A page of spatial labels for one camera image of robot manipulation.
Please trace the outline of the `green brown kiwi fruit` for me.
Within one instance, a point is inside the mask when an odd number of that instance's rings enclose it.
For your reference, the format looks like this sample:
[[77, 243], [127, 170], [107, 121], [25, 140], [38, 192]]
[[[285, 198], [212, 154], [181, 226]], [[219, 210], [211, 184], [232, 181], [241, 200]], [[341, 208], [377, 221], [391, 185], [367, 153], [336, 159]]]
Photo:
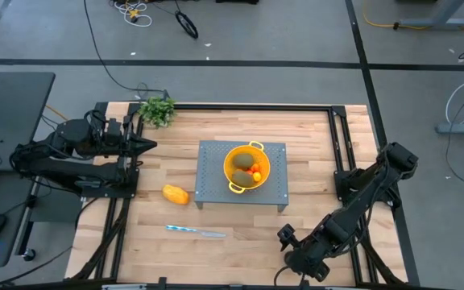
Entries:
[[234, 156], [232, 163], [236, 168], [249, 170], [255, 164], [255, 159], [251, 154], [241, 153]]
[[243, 188], [251, 188], [255, 185], [255, 180], [253, 176], [250, 173], [243, 171], [241, 169], [236, 170], [232, 174], [231, 181], [235, 185], [239, 187], [243, 187]]

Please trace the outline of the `black desk top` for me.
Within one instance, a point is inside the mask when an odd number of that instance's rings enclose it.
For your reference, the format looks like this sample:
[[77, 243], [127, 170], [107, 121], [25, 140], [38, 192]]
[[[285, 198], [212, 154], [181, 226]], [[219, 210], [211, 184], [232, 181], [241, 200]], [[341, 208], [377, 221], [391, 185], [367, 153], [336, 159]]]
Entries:
[[51, 92], [53, 72], [0, 72], [0, 171], [10, 154], [32, 141]]

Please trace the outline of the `large yellow orange mango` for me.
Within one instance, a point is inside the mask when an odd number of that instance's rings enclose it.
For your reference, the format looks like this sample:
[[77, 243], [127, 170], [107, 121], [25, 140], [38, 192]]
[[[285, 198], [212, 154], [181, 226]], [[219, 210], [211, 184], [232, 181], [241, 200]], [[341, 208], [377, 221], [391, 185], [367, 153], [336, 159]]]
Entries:
[[187, 205], [189, 203], [189, 194], [180, 187], [166, 184], [162, 188], [162, 194], [168, 201], [178, 204]]

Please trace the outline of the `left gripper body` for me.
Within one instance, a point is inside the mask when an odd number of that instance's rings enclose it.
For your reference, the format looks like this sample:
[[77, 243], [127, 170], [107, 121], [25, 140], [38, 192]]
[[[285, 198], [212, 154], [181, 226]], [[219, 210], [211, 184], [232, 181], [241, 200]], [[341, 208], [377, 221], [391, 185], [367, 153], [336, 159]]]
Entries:
[[115, 143], [108, 143], [106, 141], [106, 132], [105, 132], [105, 157], [109, 155], [116, 155], [118, 158], [114, 162], [107, 162], [105, 163], [105, 168], [120, 168], [120, 169], [130, 169], [130, 157], [127, 155], [127, 152], [130, 149], [130, 145], [128, 144], [130, 141], [130, 136], [132, 133], [132, 125], [130, 123], [130, 119], [125, 117], [121, 123], [121, 138], [119, 141]]

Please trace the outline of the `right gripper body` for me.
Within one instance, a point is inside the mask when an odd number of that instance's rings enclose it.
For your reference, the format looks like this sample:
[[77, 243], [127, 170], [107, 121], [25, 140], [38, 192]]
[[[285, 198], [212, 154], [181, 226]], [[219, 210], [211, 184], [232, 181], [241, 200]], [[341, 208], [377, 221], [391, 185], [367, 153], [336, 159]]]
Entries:
[[[318, 282], [322, 282], [329, 274], [329, 267], [323, 262], [325, 259], [325, 254], [329, 249], [329, 244], [326, 242], [324, 236], [322, 235], [321, 227], [317, 226], [308, 236], [306, 236], [301, 241], [296, 239], [294, 232], [295, 229], [290, 224], [284, 225], [279, 230], [278, 237], [282, 245], [281, 251], [283, 251], [289, 245], [291, 245], [293, 249], [298, 248], [299, 262], [307, 261], [308, 263], [312, 263], [315, 267], [315, 274], [312, 278]], [[298, 272], [298, 268], [291, 270], [297, 274], [302, 274], [301, 272]]]

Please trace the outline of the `potted green plant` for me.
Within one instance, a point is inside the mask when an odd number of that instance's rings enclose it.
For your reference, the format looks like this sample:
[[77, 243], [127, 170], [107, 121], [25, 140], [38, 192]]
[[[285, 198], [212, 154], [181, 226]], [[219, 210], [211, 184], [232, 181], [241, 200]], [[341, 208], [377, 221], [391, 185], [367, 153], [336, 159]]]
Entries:
[[173, 122], [176, 102], [169, 97], [149, 97], [142, 102], [138, 114], [140, 118], [155, 129], [168, 127]]

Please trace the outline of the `black aluminium table frame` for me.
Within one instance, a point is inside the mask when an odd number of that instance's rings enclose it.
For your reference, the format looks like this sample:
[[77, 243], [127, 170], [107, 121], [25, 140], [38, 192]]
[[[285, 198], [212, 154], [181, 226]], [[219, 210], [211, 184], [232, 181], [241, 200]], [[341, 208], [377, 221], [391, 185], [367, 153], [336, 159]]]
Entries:
[[[308, 234], [340, 203], [333, 171], [352, 152], [360, 168], [373, 164], [378, 149], [361, 105], [344, 116], [324, 106], [232, 103], [179, 103], [176, 118], [164, 129], [147, 127], [157, 146], [141, 156], [139, 189], [130, 203], [125, 233], [111, 244], [104, 266], [118, 265], [121, 282], [203, 286], [294, 288], [300, 277], [283, 267], [278, 230], [290, 224], [298, 238]], [[162, 196], [166, 184], [195, 197], [198, 145], [202, 140], [283, 143], [287, 150], [289, 204], [174, 204]], [[166, 230], [166, 225], [226, 234], [207, 238]]]

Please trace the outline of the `grey perforated metal shelf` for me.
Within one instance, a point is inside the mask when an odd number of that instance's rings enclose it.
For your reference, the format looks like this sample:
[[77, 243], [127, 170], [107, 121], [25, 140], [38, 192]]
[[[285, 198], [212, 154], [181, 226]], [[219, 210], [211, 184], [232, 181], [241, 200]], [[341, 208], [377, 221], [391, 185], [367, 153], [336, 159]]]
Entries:
[[224, 163], [226, 155], [242, 142], [212, 141], [200, 142], [194, 201], [198, 209], [204, 203], [275, 205], [280, 212], [289, 204], [288, 169], [286, 145], [283, 143], [255, 144], [262, 148], [270, 163], [267, 180], [258, 188], [247, 189], [243, 193], [230, 190]]

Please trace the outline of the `yellow plastic colander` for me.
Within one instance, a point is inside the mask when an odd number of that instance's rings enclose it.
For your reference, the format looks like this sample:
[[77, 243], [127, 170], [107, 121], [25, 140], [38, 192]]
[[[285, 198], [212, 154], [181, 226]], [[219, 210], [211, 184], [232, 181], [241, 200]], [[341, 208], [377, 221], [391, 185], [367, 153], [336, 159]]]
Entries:
[[[239, 169], [233, 165], [232, 159], [234, 158], [235, 155], [241, 154], [241, 153], [247, 153], [247, 154], [253, 155], [255, 159], [255, 163], [260, 166], [259, 173], [262, 175], [262, 179], [259, 182], [255, 182], [255, 185], [251, 188], [239, 187], [231, 181], [232, 174], [236, 170]], [[231, 149], [227, 153], [224, 159], [223, 172], [226, 176], [226, 179], [228, 180], [229, 190], [233, 193], [243, 194], [246, 191], [253, 190], [253, 189], [260, 187], [267, 181], [270, 175], [270, 172], [271, 172], [271, 163], [267, 156], [265, 145], [257, 141], [250, 141], [246, 145], [237, 146]]]

